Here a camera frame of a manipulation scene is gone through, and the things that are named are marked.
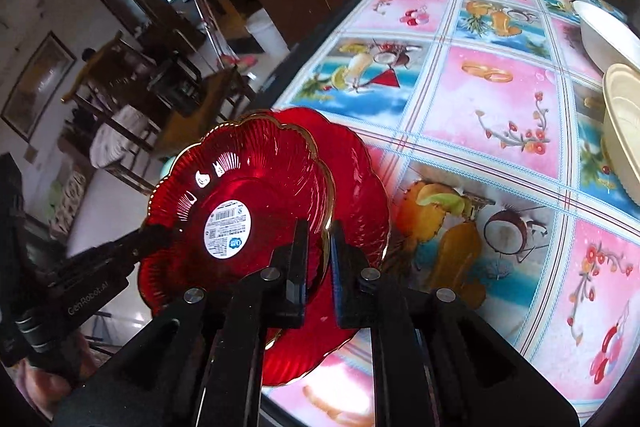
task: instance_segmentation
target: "white bucket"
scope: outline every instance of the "white bucket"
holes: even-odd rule
[[[284,58],[289,54],[287,43],[280,35],[265,9],[257,11],[246,20],[246,30],[254,36],[264,52],[274,58]]]

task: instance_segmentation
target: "cream plastic container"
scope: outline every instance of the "cream plastic container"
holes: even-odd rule
[[[629,197],[640,204],[640,74],[614,64],[604,76],[604,101],[602,132],[611,166]]]
[[[640,39],[625,23],[610,13],[584,1],[574,1],[580,17],[582,44],[603,72],[613,64],[626,64],[640,71]]]

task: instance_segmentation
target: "red glass plate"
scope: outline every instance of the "red glass plate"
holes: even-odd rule
[[[178,230],[140,263],[138,288],[158,313],[193,286],[229,288],[309,221],[308,287],[328,265],[335,188],[310,134],[268,114],[220,124],[184,150],[151,195],[146,222]]]
[[[342,221],[347,242],[360,248],[371,266],[378,266],[388,243],[389,207],[385,188],[372,170],[362,140],[347,127],[331,123],[308,108],[272,114],[282,123],[298,124],[311,133],[319,157],[334,177],[334,218]],[[356,333],[341,330],[336,323],[330,271],[308,302],[302,328],[283,331],[265,352],[263,385],[281,385],[301,377]]]

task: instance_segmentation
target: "framed painting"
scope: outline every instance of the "framed painting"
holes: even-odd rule
[[[49,32],[31,55],[2,108],[2,120],[29,141],[76,56]]]

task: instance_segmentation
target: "barcode sticker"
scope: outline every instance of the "barcode sticker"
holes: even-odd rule
[[[228,200],[210,214],[204,227],[204,246],[217,259],[228,259],[242,250],[251,232],[251,214],[244,203]]]

